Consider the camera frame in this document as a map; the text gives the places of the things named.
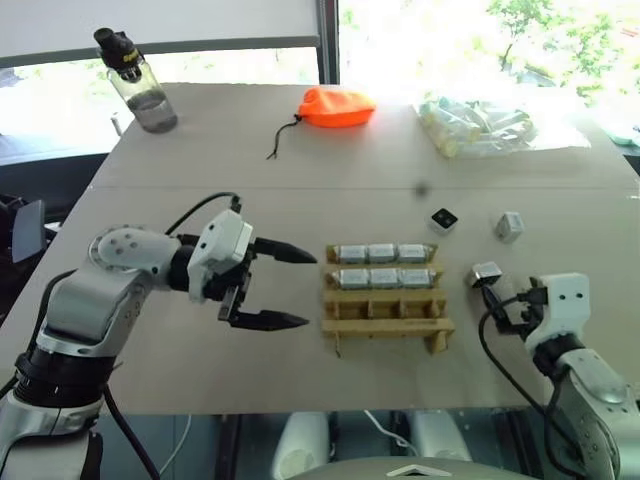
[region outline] plastic bag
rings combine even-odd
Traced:
[[[431,97],[415,110],[442,155],[474,158],[526,150],[591,147],[553,107],[526,96],[504,100]]]

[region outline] beige table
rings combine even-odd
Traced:
[[[190,205],[227,185],[208,188],[94,188],[86,192],[25,288],[0,335],[0,378],[10,374],[32,328],[45,282],[73,268],[105,225],[145,223],[163,230]],[[290,331],[236,330],[216,320],[212,302],[154,293],[112,377],[114,395],[132,413],[223,413],[408,407],[520,405],[522,399],[484,356],[477,339],[482,311],[463,284],[475,262],[495,260],[507,272],[505,294],[529,275],[581,271],[590,276],[593,314],[586,343],[640,386],[637,338],[639,209],[634,190],[434,189],[417,200],[407,189],[241,188],[243,215],[257,235],[290,241],[319,258],[332,242],[438,242],[443,286],[457,331],[450,349],[430,356],[418,339],[353,339],[338,359],[322,338],[321,274],[314,265],[255,263],[247,307],[285,309],[311,320]],[[223,205],[198,212],[196,233]],[[460,217],[449,236],[425,228],[429,212],[447,206]],[[525,234],[513,245],[491,232],[505,209],[521,212]],[[489,342],[513,374],[542,398],[545,380],[522,343]]]
[[[412,107],[380,105],[366,128],[283,131],[307,87],[171,85],[179,127],[150,136],[133,124],[94,186],[226,188],[637,188],[637,176],[606,135],[578,116],[591,149],[444,161]]]

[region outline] orange pouch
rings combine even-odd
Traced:
[[[362,93],[313,87],[304,94],[298,115],[316,127],[343,128],[367,123],[375,109]]]

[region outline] wooden rack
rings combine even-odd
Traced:
[[[322,330],[333,337],[340,356],[341,337],[423,337],[431,353],[447,349],[455,330],[447,316],[447,296],[439,288],[444,270],[431,263],[437,246],[426,263],[338,264],[334,246],[326,250],[324,270],[325,318]],[[436,272],[429,289],[341,290],[333,273],[350,268],[429,268]]]

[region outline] cable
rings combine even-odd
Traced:
[[[191,420],[192,420],[191,415],[189,415],[187,417],[187,424],[184,427],[184,432],[182,432],[182,437],[180,437],[180,441],[176,445],[176,448],[173,450],[171,455],[169,455],[169,458],[167,458],[167,461],[164,462],[164,465],[160,469],[160,476],[162,476],[164,472],[167,471],[167,468],[169,468],[169,465],[171,465],[171,462],[173,462],[173,460],[176,458],[176,455],[178,455],[178,453],[184,446],[184,442],[187,439],[187,435],[189,435],[189,430],[191,430]]]
[[[295,121],[293,121],[291,123],[285,123],[276,132],[276,138],[275,138],[275,142],[274,142],[275,144],[273,146],[273,151],[269,154],[269,156],[267,157],[267,160],[269,160],[271,158],[278,158],[278,147],[280,146],[280,133],[282,133],[282,130],[284,130],[285,128],[289,128],[289,127],[295,127],[297,124],[299,124],[302,121],[302,117],[300,115],[298,115],[298,114],[294,115],[293,118],[295,119]]]
[[[49,307],[49,299],[51,298],[51,292],[53,291],[53,287],[55,287],[60,280],[67,278],[73,272],[75,272],[75,269],[68,270],[59,275],[56,275],[51,280],[49,280],[49,283],[47,283],[47,286],[44,288],[44,292],[42,293],[42,298],[40,299],[40,306],[38,307],[38,316],[36,317],[36,324],[33,327],[33,332],[31,332],[31,338],[29,339],[29,344],[27,346],[28,352],[32,351],[33,347],[35,347],[36,345],[36,339],[38,338],[38,333],[40,332],[40,328],[42,327],[42,322],[44,322],[44,317],[47,315],[47,308]]]
[[[160,480],[158,469],[153,464],[153,461],[140,443],[140,440],[138,440],[138,437],[136,437],[136,434],[133,433],[133,430],[131,430],[131,427],[122,416],[122,413],[120,413],[120,410],[118,410],[116,401],[113,399],[113,395],[111,395],[109,385],[105,385],[104,387],[104,400],[107,404],[107,407],[109,408],[109,412],[111,412],[111,415],[113,416],[113,419],[115,420],[118,427],[120,427],[120,430],[122,430],[124,436],[127,437],[127,440],[129,440],[131,447],[138,455],[138,458],[144,465],[144,468],[147,470],[149,477],[151,477],[153,480]]]
[[[494,308],[484,312],[484,314],[480,318],[480,323],[478,324],[478,337],[480,338],[480,344],[482,345],[482,349],[484,350],[484,353],[486,353],[487,357],[489,357],[489,360],[493,362],[493,364],[500,371],[500,373],[502,373],[502,375],[520,393],[520,395],[522,395],[525,398],[525,400],[529,402],[529,405],[531,405],[531,407],[536,412],[538,412],[540,415],[542,415],[543,418],[545,418],[546,414],[545,414],[544,408],[534,400],[534,398],[524,389],[524,387],[522,387],[522,385],[520,385],[516,381],[516,379],[513,378],[513,375],[511,375],[509,371],[502,365],[502,363],[500,363],[500,361],[493,355],[493,353],[489,349],[489,345],[487,344],[487,340],[485,338],[485,327],[487,324],[487,320],[491,317],[491,315],[493,314],[493,311],[498,310],[500,308],[504,308],[507,305],[510,305],[518,301],[520,301],[520,298],[518,298],[517,296],[511,297],[507,300],[504,300],[498,303],[497,305],[494,306]],[[558,432],[558,434],[574,449],[574,451],[577,453],[577,456],[580,456],[580,449],[578,448],[578,445],[562,429],[562,427],[554,419],[550,419],[549,422],[553,427],[553,429],[556,432]]]
[[[33,347],[36,345],[36,339],[38,338],[38,332],[40,332],[40,328],[42,327],[42,322],[44,322],[44,317],[47,315],[47,307],[49,306],[49,299],[51,298],[51,292],[53,291],[53,287],[56,286],[60,280],[67,278],[71,275],[75,270],[68,270],[59,275],[53,277],[47,283],[47,286],[44,288],[44,292],[42,293],[42,297],[40,299],[40,306],[38,307],[38,316],[36,317],[36,323],[33,326],[33,331],[31,332],[31,338],[29,339],[29,344],[27,345],[27,352],[33,350]],[[5,385],[0,389],[0,400],[4,398],[4,396],[11,391],[14,385],[18,382],[18,378],[14,375]]]
[[[18,382],[18,377],[15,375],[0,389],[0,400],[4,398],[4,396],[11,391],[13,386]]]
[[[565,467],[564,465],[562,465],[558,461],[555,452],[551,448],[551,429],[549,428],[549,422],[553,419],[553,414],[555,413],[558,400],[560,399],[560,390],[562,388],[562,381],[569,374],[569,370],[570,370],[569,367],[565,366],[560,372],[560,374],[554,379],[554,382],[553,382],[554,384],[553,394],[551,395],[551,400],[549,400],[549,404],[547,405],[547,408],[545,410],[545,416],[544,416],[544,451],[546,452],[547,457],[551,462],[551,465],[553,465],[556,470],[558,470],[561,473],[564,473],[565,475],[569,475],[570,477],[575,477],[577,479],[582,480],[585,478],[584,475],[576,472],[575,470],[572,470],[569,467]]]
[[[184,215],[182,215],[178,220],[176,220],[173,225],[171,225],[169,228],[167,228],[167,231],[164,232],[165,235],[171,235],[176,230],[176,228],[178,228],[180,225],[182,225],[182,223],[187,218],[189,218],[191,215],[193,215],[193,213],[196,210],[198,210],[199,208],[203,207],[207,203],[215,200],[216,198],[222,198],[222,197],[232,197],[231,198],[231,210],[233,210],[234,212],[239,212],[240,211],[240,208],[241,208],[240,207],[240,195],[238,195],[237,193],[234,193],[234,192],[218,192],[218,193],[214,193],[213,195],[209,195],[208,197],[203,198],[198,203],[196,203],[193,207],[191,207],[189,210],[187,210],[187,212]]]
[[[397,433],[393,433],[393,432],[390,432],[389,430],[385,429],[382,425],[380,425],[380,422],[378,422],[378,420],[376,420],[376,417],[374,417],[373,414],[369,410],[363,410],[363,412],[367,417],[369,417],[369,420],[371,420],[371,422],[373,422],[373,424],[378,429],[378,431],[380,431],[380,433],[382,433],[382,434],[384,434],[384,435],[386,435],[388,437],[393,438],[396,441],[396,445],[398,445],[399,447],[402,447],[402,448],[408,448],[409,450],[411,450],[411,453],[413,453],[416,457],[420,456],[420,454],[418,453],[418,450],[416,449],[416,447],[411,445],[407,440],[402,438]]]

